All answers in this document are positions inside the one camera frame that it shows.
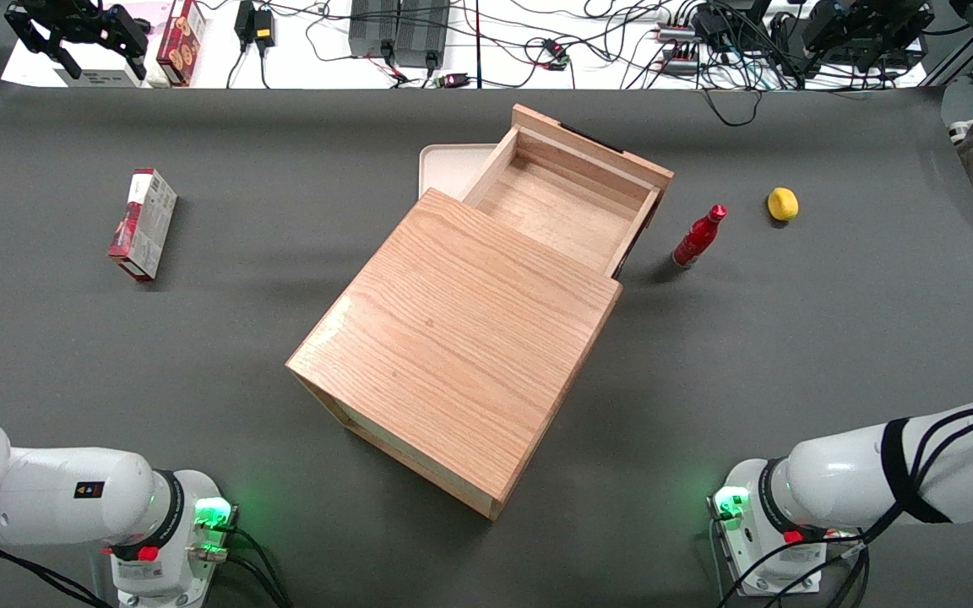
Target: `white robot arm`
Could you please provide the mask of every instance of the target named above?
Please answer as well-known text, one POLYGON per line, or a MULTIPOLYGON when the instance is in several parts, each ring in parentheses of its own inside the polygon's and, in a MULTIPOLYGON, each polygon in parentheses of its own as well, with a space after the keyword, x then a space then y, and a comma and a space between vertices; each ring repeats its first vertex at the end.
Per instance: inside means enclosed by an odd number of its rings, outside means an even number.
POLYGON ((0 547, 100 542, 119 601, 201 605, 235 513, 197 470, 105 448, 12 448, 0 428, 0 547))
POLYGON ((973 522, 973 404, 747 459, 709 506, 741 593, 814 593, 825 541, 880 527, 889 512, 902 509, 888 524, 973 522))

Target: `label sticker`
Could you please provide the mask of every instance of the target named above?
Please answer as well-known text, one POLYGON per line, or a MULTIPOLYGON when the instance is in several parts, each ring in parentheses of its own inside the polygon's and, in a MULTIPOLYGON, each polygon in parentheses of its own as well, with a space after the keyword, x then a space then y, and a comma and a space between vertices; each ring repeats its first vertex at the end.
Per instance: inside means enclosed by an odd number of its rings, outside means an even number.
POLYGON ((119 562, 119 578, 127 581, 163 578, 163 565, 159 562, 119 562))
POLYGON ((799 546, 780 553, 780 560, 783 562, 800 563, 816 561, 816 559, 821 559, 821 550, 813 547, 799 546))
POLYGON ((73 489, 73 497, 76 499, 98 499, 103 496, 103 481, 78 481, 77 488, 73 489))

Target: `white tray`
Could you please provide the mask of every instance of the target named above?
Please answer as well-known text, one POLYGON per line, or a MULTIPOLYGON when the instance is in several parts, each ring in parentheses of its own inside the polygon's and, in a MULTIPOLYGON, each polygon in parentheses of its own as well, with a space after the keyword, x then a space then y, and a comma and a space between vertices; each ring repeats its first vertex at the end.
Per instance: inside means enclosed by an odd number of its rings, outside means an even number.
POLYGON ((420 196, 435 188, 459 199, 497 144, 435 144, 420 153, 420 196))

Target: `green led light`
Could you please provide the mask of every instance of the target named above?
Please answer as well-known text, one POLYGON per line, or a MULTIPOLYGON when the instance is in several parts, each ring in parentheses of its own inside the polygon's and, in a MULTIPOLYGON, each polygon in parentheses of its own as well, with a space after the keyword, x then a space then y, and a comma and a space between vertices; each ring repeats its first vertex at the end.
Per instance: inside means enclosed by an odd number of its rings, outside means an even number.
POLYGON ((231 503, 221 497, 201 499, 193 504, 193 522, 202 526, 226 526, 231 522, 231 503))
POLYGON ((723 519, 734 519, 742 515, 742 510, 749 502, 749 491, 745 488, 726 486, 715 493, 713 500, 715 505, 718 505, 723 519))

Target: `white table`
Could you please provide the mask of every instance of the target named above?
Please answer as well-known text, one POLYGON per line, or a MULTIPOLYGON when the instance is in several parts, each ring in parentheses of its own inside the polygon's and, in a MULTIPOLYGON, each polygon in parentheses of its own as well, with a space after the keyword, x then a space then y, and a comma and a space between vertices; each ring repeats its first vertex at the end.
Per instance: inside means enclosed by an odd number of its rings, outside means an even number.
MULTIPOLYGON (((232 31, 235 23, 236 9, 238 1, 232 0, 228 3, 216 4, 217 0, 209 0, 207 4, 212 5, 215 10, 205 8, 204 14, 208 20, 206 26, 204 43, 202 43, 200 59, 194 69, 193 84, 194 88, 223 89, 227 84, 227 78, 231 66, 235 65, 239 57, 239 42, 232 31)), ((565 0, 518 0, 527 8, 536 11, 552 11, 566 8, 567 10, 579 13, 583 3, 573 3, 565 0)), ((130 7, 130 0, 121 0, 120 4, 130 7)), ((637 0, 625 0, 617 3, 615 8, 625 7, 625 5, 636 4, 637 0)), ((282 0, 282 5, 291 8, 307 8, 313 3, 309 0, 282 0)), ((644 0, 643 5, 654 5, 654 1, 644 0)), ((667 10, 677 11, 683 5, 683 0, 671 0, 665 5, 667 10)), ((814 5, 813 0, 803 5, 803 13, 814 5)), ((592 3, 591 10, 603 10, 606 7, 606 0, 603 3, 592 3)), ((438 74, 463 72, 475 76, 476 73, 476 38, 475 31, 475 0, 459 0, 449 11, 449 27, 447 38, 447 50, 443 68, 439 69, 438 74)), ((548 28, 565 32, 565 34, 580 35, 580 37, 592 37, 599 35, 595 39, 597 46, 603 46, 605 38, 602 32, 606 26, 606 17, 603 19, 576 19, 576 17, 564 14, 537 14, 525 11, 518 7, 511 0, 480 0, 482 16, 480 27, 483 35, 487 37, 516 42, 519 45, 534 37, 551 38, 553 34, 547 30, 537 30, 536 27, 548 28), (511 20, 524 24, 535 24, 536 27, 514 26, 505 24, 498 20, 511 20)), ((786 0, 773 0, 769 9, 769 19, 779 11, 796 14, 798 7, 792 7, 786 0)), ((275 8, 275 11, 286 13, 286 8, 275 8)), ((351 0, 332 0, 329 3, 329 14, 347 15, 351 11, 351 0)), ((624 28, 614 30, 607 35, 606 41, 610 45, 610 51, 621 54, 622 57, 632 58, 634 64, 644 66, 648 64, 656 53, 660 50, 661 44, 654 40, 654 35, 650 30, 655 27, 656 11, 648 12, 642 19, 624 28), (622 30, 625 30, 625 43, 622 46, 622 30)), ((621 19, 615 19, 612 24, 621 23, 621 19)), ((314 13, 298 13, 294 15, 275 15, 275 39, 277 46, 269 49, 265 59, 266 81, 273 89, 383 89, 394 84, 393 78, 383 73, 378 65, 373 65, 371 61, 364 58, 341 59, 341 61, 325 62, 320 61, 314 55, 314 50, 310 46, 310 41, 317 47, 318 54, 323 58, 346 57, 349 54, 347 42, 348 20, 319 20, 319 16, 314 13), (309 30, 309 40, 306 37, 307 27, 309 30)), ((103 49, 98 52, 111 53, 103 49)), ((536 50, 530 51, 535 57, 536 50)), ((595 56, 586 46, 571 46, 568 54, 572 58, 571 69, 565 72, 548 72, 548 70, 536 68, 534 74, 528 80, 525 88, 529 89, 570 89, 573 88, 575 81, 578 89, 618 89, 621 88, 622 80, 629 84, 634 76, 640 73, 640 69, 630 67, 626 70, 626 62, 617 61, 613 64, 606 64, 601 58, 595 56)), ((525 52, 521 47, 506 47, 503 49, 495 43, 482 40, 482 73, 485 80, 498 82, 499 84, 520 84, 524 82, 529 74, 532 73, 532 66, 518 61, 516 57, 524 58, 525 52)), ((425 69, 402 69, 402 73, 410 79, 421 79, 425 77, 425 69)), ((833 89, 847 86, 851 83, 849 77, 835 77, 836 72, 830 69, 823 71, 828 76, 818 76, 807 81, 807 88, 810 89, 833 89)), ((915 86, 926 76, 922 65, 915 66, 909 73, 903 74, 896 80, 896 86, 915 86)), ((740 70, 730 68, 715 68, 710 70, 708 78, 719 86, 732 86, 742 83, 740 70)), ((65 86, 62 78, 54 72, 50 58, 44 55, 37 55, 28 52, 20 42, 14 49, 13 55, 3 70, 3 80, 17 82, 17 84, 27 84, 32 86, 65 86)), ((764 76, 764 82, 768 86, 775 84, 771 73, 764 76)), ((854 80, 854 84, 862 83, 862 75, 854 80)), ((703 85, 710 85, 707 79, 702 79, 703 85)), ((876 79, 870 81, 870 85, 876 84, 876 79)), ((638 79, 633 85, 637 89, 641 85, 638 79)), ((259 89, 263 88, 262 78, 260 78, 260 61, 258 50, 251 46, 248 54, 244 57, 239 69, 233 77, 232 88, 236 89, 259 89)), ((493 85, 484 84, 483 88, 494 88, 493 85)), ((668 77, 665 74, 654 80, 652 88, 656 89, 694 89, 695 81, 692 77, 688 79, 668 77)))

